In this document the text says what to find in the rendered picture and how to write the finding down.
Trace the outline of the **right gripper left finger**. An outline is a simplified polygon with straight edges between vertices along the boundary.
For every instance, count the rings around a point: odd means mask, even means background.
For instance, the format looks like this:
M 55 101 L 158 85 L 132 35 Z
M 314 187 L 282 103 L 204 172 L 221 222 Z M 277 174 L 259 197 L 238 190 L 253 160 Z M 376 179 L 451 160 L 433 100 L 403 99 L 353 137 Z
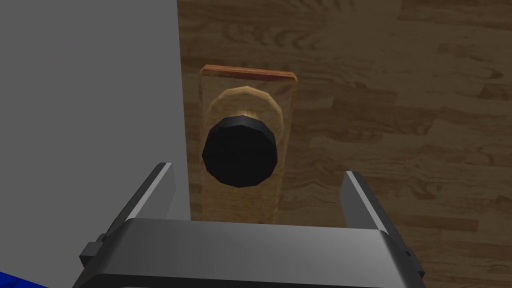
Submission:
M 159 163 L 117 215 L 105 235 L 111 235 L 129 219 L 166 219 L 175 192 L 176 178 L 173 164 Z

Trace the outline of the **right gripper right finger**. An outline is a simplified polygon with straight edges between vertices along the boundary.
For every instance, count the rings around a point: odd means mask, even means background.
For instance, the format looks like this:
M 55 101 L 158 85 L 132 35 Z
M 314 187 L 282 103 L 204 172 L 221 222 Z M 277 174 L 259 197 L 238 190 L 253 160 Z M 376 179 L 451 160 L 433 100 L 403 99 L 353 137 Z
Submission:
M 380 230 L 387 233 L 393 240 L 401 240 L 400 233 L 386 215 L 361 173 L 357 171 L 344 173 L 339 198 L 348 228 Z

